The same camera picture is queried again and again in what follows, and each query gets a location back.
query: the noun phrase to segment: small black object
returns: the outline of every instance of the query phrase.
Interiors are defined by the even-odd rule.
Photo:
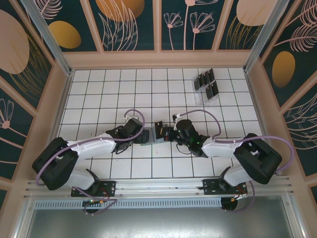
[[[131,118],[124,126],[118,126],[115,129],[107,130],[106,133],[115,139],[126,139],[136,135],[141,130],[141,128],[142,123],[135,118]],[[144,132],[143,138],[141,138],[140,140],[145,140],[146,136],[146,132]],[[127,147],[132,145],[133,142],[133,140],[118,141],[112,153],[116,153],[120,150],[126,149]]]
[[[219,184],[220,180],[218,178],[213,179],[204,179],[203,186],[200,187],[200,190],[204,190],[205,195],[233,195],[239,194],[240,190],[237,187],[233,187],[228,185],[226,189]],[[245,186],[246,183],[241,183],[238,186],[247,193],[247,187]]]
[[[32,168],[38,174],[44,164],[58,151],[67,147],[67,141],[55,138],[33,162]],[[77,152],[68,149],[55,158],[41,174],[41,179],[49,190],[62,187],[69,179],[78,159]]]
[[[194,81],[194,87],[195,87],[195,90],[199,90],[199,88],[200,88],[199,76]]]
[[[205,85],[210,83],[208,72],[204,73],[204,83]]]
[[[202,74],[199,75],[199,86],[200,87],[205,86],[205,80],[204,80],[204,76]]]
[[[210,87],[211,87],[213,96],[216,96],[216,95],[219,93],[217,81],[214,81],[214,82],[210,85]]]
[[[210,85],[206,88],[206,95],[208,99],[211,99],[213,97],[212,88]]]
[[[222,197],[221,198],[221,209],[233,211],[238,206],[238,200],[231,201],[231,197]]]
[[[257,135],[249,133],[245,138],[255,136]],[[247,174],[261,184],[269,182],[282,162],[280,154],[261,139],[243,142],[233,154]]]
[[[212,68],[208,71],[208,76],[209,76],[210,82],[213,82],[214,81],[214,73],[213,73]]]
[[[100,181],[100,184],[98,186],[98,189],[95,192],[92,192],[91,190],[84,190],[87,194],[94,196],[94,197],[104,197],[104,191],[109,195],[109,197],[114,197],[115,195],[115,186],[116,186],[116,181]],[[80,193],[78,190],[72,190],[71,191],[71,197],[86,197],[82,193]]]

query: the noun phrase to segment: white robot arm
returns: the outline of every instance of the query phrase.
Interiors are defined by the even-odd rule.
[[[75,169],[76,163],[93,156],[105,153],[117,153],[131,146],[132,143],[144,146],[153,143],[176,142],[186,145],[193,156],[197,157],[227,157],[237,158],[240,165],[226,168],[223,172],[223,183],[227,186],[237,186],[240,183],[255,180],[267,184],[282,161],[281,156],[261,139],[251,140],[240,144],[217,143],[209,136],[199,135],[188,119],[177,119],[175,127],[163,126],[162,122],[145,128],[142,134],[133,140],[128,139],[136,135],[142,124],[131,118],[125,126],[117,127],[106,133],[84,141],[64,141],[56,138],[33,163],[33,169],[39,173],[40,169],[56,151],[71,145],[77,145],[56,157],[41,174],[41,179],[50,190],[58,189],[63,185],[90,190],[98,190],[100,180],[89,169]]]

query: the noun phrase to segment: floor tile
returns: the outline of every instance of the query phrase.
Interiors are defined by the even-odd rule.
[[[75,125],[61,125],[59,137],[62,137],[66,141],[76,140],[78,132],[78,124]]]
[[[225,121],[227,136],[231,138],[244,137],[244,130],[240,121]]]
[[[249,88],[245,79],[232,80],[233,90],[235,92],[248,92]]]
[[[242,124],[243,124],[243,128],[244,128],[246,135],[248,135],[249,133],[254,133],[256,135],[262,135],[258,121],[243,121]]]
[[[211,158],[193,157],[195,177],[212,177],[213,169]]]
[[[238,107],[222,107],[224,121],[241,120]]]
[[[70,89],[70,95],[76,95],[76,94],[86,94],[87,90],[87,82],[73,82],[71,84],[71,89]]]
[[[136,94],[135,95],[135,107],[147,108],[152,106],[152,95],[156,94]]]
[[[153,158],[152,159],[152,177],[154,178],[172,177],[172,159],[171,158]]]
[[[98,123],[115,123],[116,109],[100,109]]]
[[[152,82],[151,81],[137,81],[135,92],[136,93],[151,93]]]
[[[96,136],[97,124],[80,124],[76,140],[85,140]]]
[[[117,94],[103,94],[101,99],[101,108],[117,108],[118,95]]]
[[[167,81],[152,81],[152,93],[167,93]]]
[[[120,81],[119,94],[135,93],[135,81]]]
[[[69,95],[66,108],[81,109],[83,108],[85,95]]]
[[[238,106],[252,106],[253,102],[250,93],[234,93]]]
[[[184,93],[184,81],[183,80],[169,80],[168,81],[169,93]]]
[[[63,124],[79,124],[81,112],[81,109],[66,109]]]
[[[168,80],[183,80],[183,70],[181,68],[168,68]]]
[[[212,68],[215,79],[230,79],[227,68]]]
[[[171,157],[171,145],[170,142],[164,142],[160,144],[152,145],[152,157]]]
[[[192,158],[172,158],[173,177],[192,177],[193,164]]]
[[[133,108],[134,94],[119,94],[118,108]]]
[[[100,102],[101,95],[86,95],[84,108],[100,108]]]
[[[104,82],[103,94],[118,94],[119,82]]]
[[[152,162],[151,159],[132,159],[132,174],[131,178],[151,178],[152,177]]]
[[[73,82],[87,82],[89,79],[90,70],[76,70]]]
[[[242,68],[229,68],[231,79],[245,79]]]
[[[242,120],[258,120],[253,106],[239,106],[239,112]]]
[[[185,107],[185,94],[184,93],[169,93],[169,106],[170,107]]]
[[[234,93],[219,93],[220,105],[221,106],[236,106],[237,101]]]
[[[106,71],[104,69],[101,70],[91,70],[89,75],[89,81],[101,81],[105,80]]]
[[[184,68],[183,75],[185,80],[195,80],[198,77],[198,70],[196,68]]]
[[[80,123],[97,123],[99,116],[99,109],[83,109]]]
[[[132,158],[150,158],[152,156],[151,145],[132,145]]]
[[[151,79],[152,79],[152,70],[150,68],[137,69],[137,81],[151,80]]]
[[[120,81],[135,81],[136,69],[122,69]]]
[[[105,75],[105,81],[119,81],[121,75],[120,69],[107,69]]]
[[[167,80],[167,69],[166,68],[152,69],[152,80]]]
[[[129,179],[131,177],[131,159],[113,159],[111,179]]]
[[[152,94],[152,107],[168,107],[168,94],[155,93]]]
[[[103,82],[89,82],[86,94],[102,94],[103,85]]]
[[[220,93],[233,92],[231,80],[219,80],[217,81],[217,86]]]

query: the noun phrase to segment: purple cable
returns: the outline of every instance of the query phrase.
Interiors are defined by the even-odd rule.
[[[40,179],[40,177],[41,177],[43,171],[47,168],[47,166],[48,166],[58,155],[60,155],[61,153],[63,153],[64,151],[66,151],[66,150],[68,150],[68,149],[71,149],[71,148],[73,148],[73,147],[75,147],[75,146],[84,145],[84,144],[89,143],[89,142],[98,141],[98,140],[101,140],[101,139],[102,139],[102,140],[114,140],[114,141],[128,141],[128,140],[132,140],[132,139],[136,138],[137,136],[139,136],[139,135],[142,133],[143,129],[144,129],[144,126],[145,126],[145,118],[144,118],[143,114],[142,114],[140,111],[136,110],[136,109],[129,109],[129,110],[127,110],[127,111],[125,112],[124,116],[126,116],[128,112],[132,112],[132,111],[137,112],[137,113],[140,114],[140,116],[142,117],[142,127],[141,127],[140,131],[139,131],[136,135],[134,135],[134,136],[132,136],[132,137],[130,137],[130,138],[126,138],[126,139],[116,139],[116,138],[111,138],[111,137],[97,137],[97,138],[92,138],[92,139],[83,140],[83,141],[81,141],[81,142],[79,142],[79,143],[75,143],[75,144],[72,144],[72,145],[70,145],[70,146],[67,146],[67,147],[61,149],[60,151],[58,151],[57,153],[55,153],[55,154],[44,164],[44,166],[41,168],[41,170],[39,171],[38,175],[36,176],[36,179],[35,179],[36,185],[37,185],[37,186],[44,186],[44,185],[45,185],[45,184],[40,184],[40,183],[39,183],[39,179]],[[78,187],[75,187],[75,189],[77,189],[79,192],[81,192],[82,194],[84,194],[84,195],[87,196],[87,197],[90,197],[90,198],[93,199],[93,200],[105,201],[105,202],[107,202],[107,201],[113,201],[113,203],[111,203],[110,205],[108,205],[106,208],[103,208],[101,211],[98,211],[98,213],[101,213],[101,212],[106,211],[110,206],[112,206],[114,203],[117,202],[117,199],[102,199],[102,198],[98,198],[98,197],[91,196],[91,195],[85,193],[83,190],[81,190],[81,189],[78,188]]]

